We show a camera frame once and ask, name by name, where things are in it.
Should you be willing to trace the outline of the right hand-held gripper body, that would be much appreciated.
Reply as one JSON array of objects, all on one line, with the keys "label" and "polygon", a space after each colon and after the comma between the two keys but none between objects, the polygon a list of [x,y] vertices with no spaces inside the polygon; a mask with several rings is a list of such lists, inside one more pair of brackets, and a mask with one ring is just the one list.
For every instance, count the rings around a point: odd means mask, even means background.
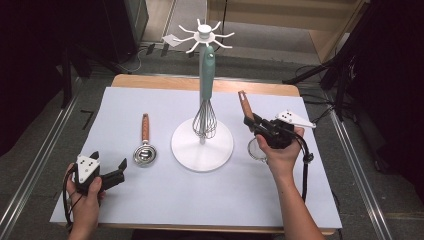
[{"label": "right hand-held gripper body", "polygon": [[278,113],[273,120],[262,120],[257,134],[262,135],[273,149],[284,149],[293,140],[303,138],[294,131],[294,127],[315,128],[316,124],[290,110]]}]

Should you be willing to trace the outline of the wooden table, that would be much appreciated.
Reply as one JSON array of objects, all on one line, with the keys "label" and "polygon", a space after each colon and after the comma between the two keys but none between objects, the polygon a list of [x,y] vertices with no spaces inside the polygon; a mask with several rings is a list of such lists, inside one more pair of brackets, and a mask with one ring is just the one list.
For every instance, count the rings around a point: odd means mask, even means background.
[{"label": "wooden table", "polygon": [[[164,77],[164,76],[135,76],[135,75],[118,75],[113,80],[110,87],[120,88],[143,88],[156,90],[182,90],[195,91],[199,95],[199,82],[196,79]],[[285,109],[290,109],[300,116],[306,114],[303,100],[300,97],[299,90],[295,86],[282,84],[265,84],[265,83],[248,83],[240,81],[224,81],[218,80],[213,86],[214,93],[235,93],[244,90],[249,100],[253,104],[254,109],[266,117],[272,117],[276,113]],[[217,231],[238,231],[246,230],[253,232],[280,232],[270,228],[244,229],[231,227],[199,227],[199,226],[120,226],[112,224],[103,224],[111,227],[128,227],[128,228],[145,228],[145,229],[193,229],[193,230],[217,230]]]}]

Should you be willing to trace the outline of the white paper sheet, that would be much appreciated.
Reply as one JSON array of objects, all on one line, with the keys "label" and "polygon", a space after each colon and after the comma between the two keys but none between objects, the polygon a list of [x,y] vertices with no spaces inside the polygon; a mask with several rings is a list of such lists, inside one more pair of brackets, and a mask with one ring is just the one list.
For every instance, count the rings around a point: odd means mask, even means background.
[{"label": "white paper sheet", "polygon": [[165,43],[169,44],[172,47],[176,47],[181,44],[181,42],[177,41],[177,37],[174,36],[173,34],[163,36],[162,39]]}]

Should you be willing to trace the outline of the person's left hand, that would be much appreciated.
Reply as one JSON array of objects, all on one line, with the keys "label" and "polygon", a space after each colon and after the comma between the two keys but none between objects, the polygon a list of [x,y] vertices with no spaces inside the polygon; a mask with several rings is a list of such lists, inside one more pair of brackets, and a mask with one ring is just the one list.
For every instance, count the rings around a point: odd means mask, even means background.
[{"label": "person's left hand", "polygon": [[81,195],[77,192],[72,176],[68,176],[66,181],[66,191],[73,204],[74,221],[91,219],[97,222],[100,212],[99,200],[102,200],[105,196],[105,193],[100,191],[102,179],[100,177],[94,178],[89,186],[87,195]]}]

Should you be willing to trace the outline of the white table mat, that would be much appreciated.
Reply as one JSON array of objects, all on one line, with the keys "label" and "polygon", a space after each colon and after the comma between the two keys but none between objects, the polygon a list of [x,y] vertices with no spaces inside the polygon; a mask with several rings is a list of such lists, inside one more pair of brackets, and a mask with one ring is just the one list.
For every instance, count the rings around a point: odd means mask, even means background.
[{"label": "white table mat", "polygon": [[[171,151],[171,136],[198,109],[195,91],[109,87],[81,150],[98,151],[102,171],[124,158],[125,181],[108,190],[99,221],[120,226],[199,226],[244,229],[282,228],[278,192],[266,164],[252,159],[253,135],[243,123],[235,93],[214,93],[215,114],[232,133],[233,153],[222,167],[196,173],[183,167]],[[141,125],[149,115],[149,143],[154,162],[138,166],[134,151],[142,144]]]}]

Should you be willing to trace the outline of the dark glass cabinet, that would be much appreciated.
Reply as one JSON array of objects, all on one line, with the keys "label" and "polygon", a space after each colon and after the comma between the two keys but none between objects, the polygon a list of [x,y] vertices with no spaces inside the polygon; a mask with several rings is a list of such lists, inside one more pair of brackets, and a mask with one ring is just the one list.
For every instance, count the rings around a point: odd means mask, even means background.
[{"label": "dark glass cabinet", "polygon": [[149,20],[146,0],[103,0],[103,3],[108,56],[113,62],[126,62],[138,51]]}]

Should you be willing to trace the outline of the green-handled metal whisk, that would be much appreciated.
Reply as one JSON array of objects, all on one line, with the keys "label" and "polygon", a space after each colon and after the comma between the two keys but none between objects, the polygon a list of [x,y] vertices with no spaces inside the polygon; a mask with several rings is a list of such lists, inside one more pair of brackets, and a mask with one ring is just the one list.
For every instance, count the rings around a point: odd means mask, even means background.
[{"label": "green-handled metal whisk", "polygon": [[192,122],[193,131],[200,139],[213,138],[217,128],[217,120],[211,103],[216,68],[215,60],[213,47],[206,47],[200,73],[200,108]]}]

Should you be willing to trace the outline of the light wooden counter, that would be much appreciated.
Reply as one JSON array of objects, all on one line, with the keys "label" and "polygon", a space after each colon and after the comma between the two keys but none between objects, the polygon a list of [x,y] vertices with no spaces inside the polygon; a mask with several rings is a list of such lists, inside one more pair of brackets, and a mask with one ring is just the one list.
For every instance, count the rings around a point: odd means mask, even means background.
[{"label": "light wooden counter", "polygon": [[208,20],[306,29],[321,63],[353,31],[370,0],[206,0]]}]

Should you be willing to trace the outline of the black tripod stand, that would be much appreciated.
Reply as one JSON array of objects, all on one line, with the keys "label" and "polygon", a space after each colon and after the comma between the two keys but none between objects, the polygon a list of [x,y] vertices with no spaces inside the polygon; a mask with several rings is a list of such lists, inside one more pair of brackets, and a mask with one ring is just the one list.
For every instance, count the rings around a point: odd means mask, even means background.
[{"label": "black tripod stand", "polygon": [[320,86],[323,90],[330,90],[334,85],[337,85],[336,97],[333,106],[336,116],[340,121],[343,121],[343,102],[348,83],[350,62],[351,57],[343,51],[340,51],[327,62],[315,66],[311,70],[300,74],[299,76],[295,76],[290,80],[283,80],[282,83],[296,85],[325,71],[325,75],[321,80]]}]

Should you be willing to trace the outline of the metal floor rail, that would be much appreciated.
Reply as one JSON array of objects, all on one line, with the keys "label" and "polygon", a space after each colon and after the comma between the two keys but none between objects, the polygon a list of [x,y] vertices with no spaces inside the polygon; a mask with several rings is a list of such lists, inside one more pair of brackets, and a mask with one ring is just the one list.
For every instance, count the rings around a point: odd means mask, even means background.
[{"label": "metal floor rail", "polygon": [[362,168],[345,124],[339,120],[335,113],[331,113],[331,119],[378,240],[394,240],[383,211]]},{"label": "metal floor rail", "polygon": [[32,163],[29,165],[29,169],[24,175],[18,189],[12,195],[12,198],[5,209],[5,213],[1,215],[0,240],[7,240],[11,234],[12,229],[24,209],[35,184],[48,162],[56,142],[72,114],[76,101],[80,95],[81,88],[84,86],[85,82],[86,80],[84,78],[77,77],[75,79],[72,84],[74,95],[71,97],[70,102],[58,113],[55,122],[32,160]]}]

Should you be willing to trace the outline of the wooden-handled metal strainer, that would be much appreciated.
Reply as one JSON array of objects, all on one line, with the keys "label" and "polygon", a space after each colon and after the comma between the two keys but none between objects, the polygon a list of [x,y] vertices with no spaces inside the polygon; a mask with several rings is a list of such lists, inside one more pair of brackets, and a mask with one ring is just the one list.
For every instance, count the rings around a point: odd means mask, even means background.
[{"label": "wooden-handled metal strainer", "polygon": [[[241,104],[241,108],[242,108],[244,117],[247,116],[247,117],[250,117],[250,118],[254,118],[253,112],[251,110],[250,103],[247,99],[245,91],[244,90],[239,91],[238,97],[239,97],[239,101],[240,101],[240,104]],[[248,151],[248,154],[250,155],[250,157],[252,159],[258,160],[258,161],[261,161],[261,162],[267,161],[266,154],[260,149],[256,137],[253,137],[249,141],[249,143],[247,145],[247,151]]]}]

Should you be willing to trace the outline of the white utensil rack stand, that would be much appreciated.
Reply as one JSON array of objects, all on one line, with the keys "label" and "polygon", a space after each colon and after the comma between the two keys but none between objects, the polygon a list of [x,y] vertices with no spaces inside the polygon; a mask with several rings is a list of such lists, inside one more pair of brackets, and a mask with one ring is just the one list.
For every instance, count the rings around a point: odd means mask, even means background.
[{"label": "white utensil rack stand", "polygon": [[[201,63],[205,48],[216,43],[219,47],[225,48],[225,45],[217,40],[214,33],[220,26],[218,22],[214,27],[207,23],[197,20],[197,29],[187,30],[183,26],[179,26],[181,30],[191,33],[192,36],[186,39],[178,39],[177,41],[186,42],[194,40],[194,45],[188,50],[192,53],[199,49],[199,81],[201,73]],[[221,35],[221,38],[232,36]],[[171,138],[171,149],[176,160],[185,168],[194,172],[210,172],[223,166],[231,157],[234,147],[232,133],[229,128],[222,122],[218,121],[215,136],[211,139],[200,139],[193,131],[192,122],[194,118],[181,123],[174,131]]]}]

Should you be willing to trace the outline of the wooden-handled metal spoon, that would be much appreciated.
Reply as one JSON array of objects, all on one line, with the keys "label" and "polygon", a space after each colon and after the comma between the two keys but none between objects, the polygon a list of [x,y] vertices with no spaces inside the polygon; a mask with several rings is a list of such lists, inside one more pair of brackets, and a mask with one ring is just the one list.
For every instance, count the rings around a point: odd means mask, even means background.
[{"label": "wooden-handled metal spoon", "polygon": [[138,166],[147,167],[154,162],[157,156],[156,148],[149,143],[150,130],[149,115],[147,113],[142,116],[141,139],[142,144],[134,151],[133,159]]}]

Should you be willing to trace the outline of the person's right hand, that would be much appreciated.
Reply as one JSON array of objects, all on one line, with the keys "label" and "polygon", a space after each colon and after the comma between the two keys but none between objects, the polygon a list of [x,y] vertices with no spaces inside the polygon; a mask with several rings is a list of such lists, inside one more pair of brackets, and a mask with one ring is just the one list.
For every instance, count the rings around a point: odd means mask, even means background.
[{"label": "person's right hand", "polygon": [[262,135],[257,134],[255,138],[259,148],[267,157],[267,163],[273,177],[278,181],[292,179],[295,162],[301,149],[298,141],[293,140],[284,149],[273,149]]}]

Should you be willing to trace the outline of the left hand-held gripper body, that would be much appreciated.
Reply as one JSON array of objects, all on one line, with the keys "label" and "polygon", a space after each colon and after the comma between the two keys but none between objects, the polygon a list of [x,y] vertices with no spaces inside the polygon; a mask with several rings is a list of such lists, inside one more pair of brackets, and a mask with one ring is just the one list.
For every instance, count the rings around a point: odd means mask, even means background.
[{"label": "left hand-held gripper body", "polygon": [[78,193],[87,195],[89,186],[95,177],[102,179],[101,192],[108,190],[125,181],[124,171],[119,169],[107,173],[100,174],[100,161],[91,159],[87,156],[79,155],[76,161],[77,169],[75,173],[75,184]]}]

